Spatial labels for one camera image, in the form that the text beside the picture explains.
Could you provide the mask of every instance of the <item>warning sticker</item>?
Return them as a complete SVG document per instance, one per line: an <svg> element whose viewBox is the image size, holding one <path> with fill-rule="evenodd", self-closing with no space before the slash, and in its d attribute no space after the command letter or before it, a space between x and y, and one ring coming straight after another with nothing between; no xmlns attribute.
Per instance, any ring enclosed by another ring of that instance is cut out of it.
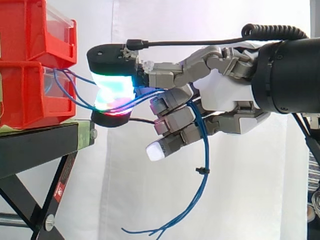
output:
<svg viewBox="0 0 320 240"><path fill-rule="evenodd" d="M55 188L55 191L54 191L54 194L53 194L53 197L55 198L55 200L60 203L61 201L61 198L65 192L65 188L66 188L66 185L64 185L63 183L59 182Z"/></svg>

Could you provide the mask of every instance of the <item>blue cable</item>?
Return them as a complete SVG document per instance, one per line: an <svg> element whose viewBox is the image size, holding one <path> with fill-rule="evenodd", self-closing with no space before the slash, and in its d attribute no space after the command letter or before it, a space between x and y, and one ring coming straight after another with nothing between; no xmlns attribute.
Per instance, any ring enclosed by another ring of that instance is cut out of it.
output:
<svg viewBox="0 0 320 240"><path fill-rule="evenodd" d="M85 82L87 82L87 83L89 83L89 84L97 85L94 81L91 81L91 80L86 79L86 78L84 78L84 77L82 77L82 76L79 76L79 75L75 74L73 71L71 71L71 70L68 69L68 68L57 69L57 70L58 70L58 71L61 71L61 72L67 71L68 73L70 73L71 75L75 76L76 78L78 78L78 79L80 79L80 80L82 80L82 81L85 81Z"/></svg>
<svg viewBox="0 0 320 240"><path fill-rule="evenodd" d="M73 76L75 76L75 77L77 77L77 78L80 77L80 76L76 75L75 73L71 72L71 71L70 71L69 69L67 69L67 68L66 68L66 69L61 69L61 70L58 70L58 71L63 72L63 73L68 77L69 80L71 80L71 78L68 76L68 74L66 74L65 71L68 71L69 73L71 73ZM85 78L83 78L83 77L80 77L80 79L81 79L81 80L84 80L84 81L86 81L86 82L88 82L88 83L90 83L90 82L93 82L93 83L94 83L94 81L90 81L90 80L85 79ZM74 83L73 81L72 81L72 85L73 85L74 89L77 91L76 85L75 85L75 83ZM109 111L121 109L121 108L126 107L127 105L129 105L129 104L131 104L131 103L134 103L134 102L137 101L138 99L142 99L142 98L144 98L144 97L150 96L151 94L155 94L155 93L158 93L158 92L164 92L164 91L165 91L164 89L158 88L158 89L156 89L156 90L153 90L153 91L150 91L150 92L141 94L141 95L139 95L138 97L136 97L135 99L127 102L126 104L123 104L123 105L121 105L121 106L117 106L117 107L115 107L115 108L113 108L113 109L108 109L107 111L109 112Z"/></svg>
<svg viewBox="0 0 320 240"><path fill-rule="evenodd" d="M77 102L65 89L64 87L60 84L60 82L58 81L58 78L57 78L57 69L54 68L53 69L53 76L54 76L54 80L57 84L57 86L60 88L60 90L73 102L75 103L76 105L82 107L82 108L85 108L85 109L89 109L89 110L92 110L92 111L98 111L98 112L101 112L101 113L108 113L108 112L115 112L115 111L124 111L124 110L127 110L127 109L130 109L130 108L133 108L134 106L144 102L145 100L147 99L150 99L150 98L153 98L153 97L156 97L159 92L163 92L164 90L163 89L158 89L158 90L154 90L154 91L151 91L151 92L148 92L148 93L145 93L145 94L142 94L140 95L139 97L135 98L134 100L132 101L129 101L127 102L126 104L123 104L121 106L118 106L118 107L115 107L115 108L112 108L112 109L108 109L108 110L99 110L97 108L95 108L94 106L90 105L89 103L87 103L86 101L84 101L81 97L79 98L84 104L80 103L80 102ZM79 97L79 93L77 91L76 88L75 89L75 93L76 95Z"/></svg>
<svg viewBox="0 0 320 240"><path fill-rule="evenodd" d="M207 133L207 128L205 126L205 123L202 119L201 113L199 112L199 110L197 109L196 105L192 102L189 101L187 103L187 105L189 107L191 107L191 109L193 110L194 114L195 114L195 120L198 124L198 127L200 129L203 141L204 141L204 151L205 151L205 169L208 170L209 169L209 164L210 164L210 152L209 152L209 140L208 140L208 133ZM201 198L204 189L206 187L207 181L208 181L208 173L205 173L203 175L203 179L202 182L200 184L200 187L198 188L195 196L193 197L191 203L188 205L188 207L181 213L179 214L177 217L175 217L174 219L172 219L171 221L169 221L168 223L166 223L165 225L163 225L162 227L158 228L158 229L153 229L153 230L145 230L145 231L128 231L124 228L121 228L124 232L128 233L128 234L145 234L145 233L150 233L149 236L152 236L158 232L161 231L161 233L159 234L159 236L156 238L156 240L159 240L161 238L161 236L165 233L165 231L173 226L175 226L176 224L178 224L180 221L182 221L189 213L190 211L194 208L194 206L198 203L199 199Z"/></svg>

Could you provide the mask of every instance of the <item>white curtain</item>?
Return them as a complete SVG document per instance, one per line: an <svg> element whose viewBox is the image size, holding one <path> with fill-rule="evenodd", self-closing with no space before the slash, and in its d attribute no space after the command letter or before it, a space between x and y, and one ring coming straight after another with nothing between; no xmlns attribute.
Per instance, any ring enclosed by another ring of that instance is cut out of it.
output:
<svg viewBox="0 0 320 240"><path fill-rule="evenodd" d="M310 32L307 0L114 0L112 42L217 40L239 37L247 23L293 25ZM178 62L198 49L153 47L140 57ZM134 117L154 119L149 103ZM156 140L151 125L130 122L108 131L100 240L156 239L121 230L156 229L180 214L196 193L204 164L201 141L159 162L145 147ZM308 151L286 115L272 114L241 135L210 140L204 194L192 212L162 240L301 240L306 238Z"/></svg>

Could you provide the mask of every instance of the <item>metal bolt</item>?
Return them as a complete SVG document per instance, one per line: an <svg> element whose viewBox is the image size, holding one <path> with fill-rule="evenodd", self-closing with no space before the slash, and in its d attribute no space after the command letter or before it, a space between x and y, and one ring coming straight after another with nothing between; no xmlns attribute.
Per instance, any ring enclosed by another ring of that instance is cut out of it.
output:
<svg viewBox="0 0 320 240"><path fill-rule="evenodd" d="M90 130L90 138L94 140L97 137L98 137L98 131L96 129L91 129Z"/></svg>
<svg viewBox="0 0 320 240"><path fill-rule="evenodd" d="M44 230L47 232L50 232L55 226L55 216L53 214L50 214L46 217L44 222Z"/></svg>

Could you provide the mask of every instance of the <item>red storage bin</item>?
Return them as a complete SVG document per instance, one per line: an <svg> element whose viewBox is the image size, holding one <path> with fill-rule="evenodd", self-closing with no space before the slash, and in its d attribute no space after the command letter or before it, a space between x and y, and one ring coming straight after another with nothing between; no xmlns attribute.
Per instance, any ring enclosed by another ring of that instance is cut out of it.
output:
<svg viewBox="0 0 320 240"><path fill-rule="evenodd" d="M75 90L68 78L62 72L57 73L57 78L75 98ZM56 85L53 70L39 62L0 61L0 80L0 96L1 93L3 96L0 126L14 129L46 127L76 114L75 104Z"/></svg>
<svg viewBox="0 0 320 240"><path fill-rule="evenodd" d="M45 0L0 0L0 49L1 61L69 68L77 62L76 22Z"/></svg>

